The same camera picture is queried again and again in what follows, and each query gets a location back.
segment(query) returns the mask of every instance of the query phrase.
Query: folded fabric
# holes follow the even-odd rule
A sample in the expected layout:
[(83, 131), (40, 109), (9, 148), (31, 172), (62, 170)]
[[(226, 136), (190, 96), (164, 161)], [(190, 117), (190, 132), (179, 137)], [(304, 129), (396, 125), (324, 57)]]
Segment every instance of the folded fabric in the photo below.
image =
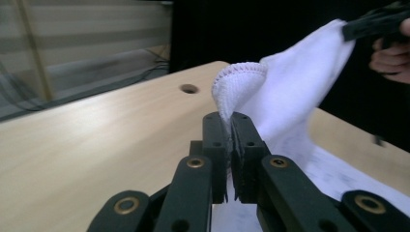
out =
[[(217, 76), (212, 94), (227, 128), (234, 111), (248, 115), (271, 153), (293, 159), (324, 193), (340, 199), (350, 189), (382, 189), (380, 195), (399, 207), (400, 201), (409, 203), (409, 197), (335, 158), (308, 137), (309, 115), (335, 83), (354, 47), (354, 42), (343, 40), (344, 24), (331, 21), (260, 63), (228, 66)], [(228, 186), (228, 193), (233, 194), (232, 186)], [(213, 212), (213, 229), (260, 231), (255, 214), (254, 206), (239, 202), (218, 205)]]

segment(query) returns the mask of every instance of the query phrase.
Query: white cloth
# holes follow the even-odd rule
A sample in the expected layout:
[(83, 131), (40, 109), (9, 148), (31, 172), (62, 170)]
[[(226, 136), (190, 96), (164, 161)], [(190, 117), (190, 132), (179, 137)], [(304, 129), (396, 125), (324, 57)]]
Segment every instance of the white cloth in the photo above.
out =
[[(212, 93), (220, 116), (229, 127), (232, 112), (248, 115), (271, 153), (293, 159), (334, 199), (352, 189), (364, 189), (389, 200), (410, 215), (410, 198), (356, 170), (316, 146), (308, 137), (308, 117), (321, 103), (354, 47), (341, 35), (344, 21), (334, 20), (289, 49), (222, 70)], [(254, 205), (230, 202), (213, 211), (213, 230), (261, 231)]]

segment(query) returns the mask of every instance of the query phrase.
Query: tabletop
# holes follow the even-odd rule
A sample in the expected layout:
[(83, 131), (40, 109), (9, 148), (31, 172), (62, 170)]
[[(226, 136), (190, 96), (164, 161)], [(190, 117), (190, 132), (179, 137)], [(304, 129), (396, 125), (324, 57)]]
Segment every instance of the tabletop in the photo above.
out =
[[(0, 124), (0, 231), (85, 231), (112, 195), (168, 185), (217, 110), (214, 62)], [(319, 146), (410, 195), (408, 153), (322, 110)]]

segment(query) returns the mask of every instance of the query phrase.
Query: table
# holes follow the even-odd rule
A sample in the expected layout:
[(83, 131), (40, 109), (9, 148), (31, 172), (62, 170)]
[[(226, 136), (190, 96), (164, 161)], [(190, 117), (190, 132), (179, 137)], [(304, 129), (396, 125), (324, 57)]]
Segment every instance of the table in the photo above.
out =
[[(0, 124), (0, 231), (85, 231), (112, 195), (153, 194), (169, 184), (190, 141), (202, 139), (202, 117), (217, 110), (210, 90), (225, 66), (214, 62)], [(319, 109), (310, 126), (319, 146), (410, 195), (408, 153), (377, 146)]]

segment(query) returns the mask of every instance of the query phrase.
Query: fabric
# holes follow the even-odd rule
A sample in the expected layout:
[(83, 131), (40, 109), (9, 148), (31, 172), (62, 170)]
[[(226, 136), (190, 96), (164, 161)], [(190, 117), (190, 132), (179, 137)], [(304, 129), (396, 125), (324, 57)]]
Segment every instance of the fabric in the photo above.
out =
[[(331, 21), (282, 53), (225, 68), (214, 82), (214, 100), (227, 128), (234, 111), (248, 115), (271, 153), (293, 159), (325, 194), (339, 200), (352, 189), (377, 192), (410, 215), (408, 196), (356, 170), (308, 137), (310, 114), (354, 47), (354, 42), (343, 40), (344, 24)], [(233, 192), (230, 184), (229, 199)], [(233, 200), (217, 205), (212, 220), (212, 231), (261, 231), (255, 206)]]

